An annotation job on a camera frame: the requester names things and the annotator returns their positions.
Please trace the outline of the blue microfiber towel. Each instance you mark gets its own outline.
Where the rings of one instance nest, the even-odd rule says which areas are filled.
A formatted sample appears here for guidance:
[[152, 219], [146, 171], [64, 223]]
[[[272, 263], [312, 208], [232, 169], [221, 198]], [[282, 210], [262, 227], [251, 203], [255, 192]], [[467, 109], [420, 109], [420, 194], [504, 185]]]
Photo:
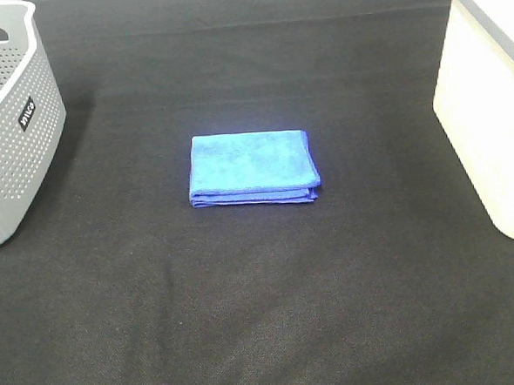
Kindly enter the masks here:
[[321, 177], [301, 130], [194, 136], [189, 201], [195, 207], [308, 203]]

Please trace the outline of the black table cloth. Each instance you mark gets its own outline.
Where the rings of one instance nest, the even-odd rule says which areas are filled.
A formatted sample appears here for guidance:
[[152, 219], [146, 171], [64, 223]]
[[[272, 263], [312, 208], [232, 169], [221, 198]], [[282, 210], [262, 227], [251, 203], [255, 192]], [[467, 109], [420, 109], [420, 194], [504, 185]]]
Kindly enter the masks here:
[[[514, 385], [514, 240], [432, 109], [450, 0], [36, 0], [67, 110], [0, 247], [0, 385]], [[192, 207], [300, 129], [313, 203]]]

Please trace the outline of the white plastic bin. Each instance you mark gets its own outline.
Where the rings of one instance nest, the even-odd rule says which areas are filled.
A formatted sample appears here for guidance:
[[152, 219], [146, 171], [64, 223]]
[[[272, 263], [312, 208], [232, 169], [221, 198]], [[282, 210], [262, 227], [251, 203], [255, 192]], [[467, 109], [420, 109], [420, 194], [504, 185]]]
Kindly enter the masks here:
[[433, 109], [490, 220], [514, 239], [514, 0], [451, 0]]

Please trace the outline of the grey perforated plastic basket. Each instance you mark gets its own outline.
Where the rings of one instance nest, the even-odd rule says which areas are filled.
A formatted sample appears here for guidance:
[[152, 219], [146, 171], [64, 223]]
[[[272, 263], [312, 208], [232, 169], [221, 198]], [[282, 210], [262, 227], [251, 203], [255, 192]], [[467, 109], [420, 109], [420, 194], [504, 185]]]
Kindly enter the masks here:
[[66, 117], [35, 11], [31, 2], [0, 3], [0, 245], [30, 208]]

